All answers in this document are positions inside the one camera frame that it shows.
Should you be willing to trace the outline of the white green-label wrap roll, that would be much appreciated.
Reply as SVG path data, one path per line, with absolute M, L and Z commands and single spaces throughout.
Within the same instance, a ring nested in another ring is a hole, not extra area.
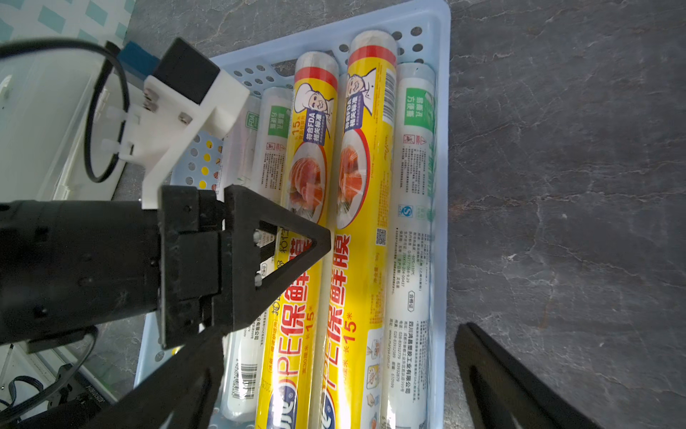
M 262 95 L 255 154 L 247 187 L 272 202 L 280 202 L 293 92 L 269 88 Z M 248 423 L 257 414 L 266 323 L 264 312 L 248 328 L 228 337 L 220 411 L 230 421 Z

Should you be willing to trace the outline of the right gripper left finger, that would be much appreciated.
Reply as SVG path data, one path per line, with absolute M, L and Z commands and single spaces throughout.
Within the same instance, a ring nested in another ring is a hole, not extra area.
M 85 427 L 207 428 L 223 370 L 223 332 L 207 328 Z

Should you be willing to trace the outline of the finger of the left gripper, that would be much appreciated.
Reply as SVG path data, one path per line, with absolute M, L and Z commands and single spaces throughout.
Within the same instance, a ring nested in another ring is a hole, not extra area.
M 219 293 L 211 298 L 211 321 L 223 332 L 249 327 L 307 269 L 332 248 L 330 230 L 298 216 L 255 191 L 239 185 L 224 189 L 224 230 L 219 234 Z M 262 245 L 257 232 L 278 236 L 291 232 L 307 241 L 305 250 L 288 258 L 266 277 L 262 262 L 276 257 L 279 240 Z

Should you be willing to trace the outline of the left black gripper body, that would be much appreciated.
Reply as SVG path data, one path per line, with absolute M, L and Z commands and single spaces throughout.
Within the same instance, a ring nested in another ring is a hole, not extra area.
M 222 234 L 226 208 L 213 191 L 165 185 L 158 194 L 160 345 L 172 349 L 200 325 L 228 325 Z

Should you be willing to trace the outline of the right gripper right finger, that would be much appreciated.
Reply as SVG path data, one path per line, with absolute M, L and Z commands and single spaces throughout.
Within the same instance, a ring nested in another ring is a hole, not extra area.
M 454 342 L 467 404 L 476 428 L 596 428 L 475 323 Z

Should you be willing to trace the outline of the yellow wrap roll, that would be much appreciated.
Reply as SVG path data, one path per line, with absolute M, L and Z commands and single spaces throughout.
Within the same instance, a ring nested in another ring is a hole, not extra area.
M 336 231 L 316 428 L 379 428 L 398 45 L 368 30 L 350 46 Z
M 323 52 L 296 62 L 282 205 L 321 226 L 328 217 L 338 77 L 338 63 Z M 316 263 L 301 273 L 268 311 L 258 428 L 307 427 L 322 271 Z

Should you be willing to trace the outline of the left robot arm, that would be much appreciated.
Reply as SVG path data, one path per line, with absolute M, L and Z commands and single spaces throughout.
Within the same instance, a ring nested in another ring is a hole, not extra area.
M 163 186 L 158 206 L 1 207 L 1 341 L 42 341 L 155 313 L 166 349 L 251 325 L 330 251 L 330 233 L 242 186 Z

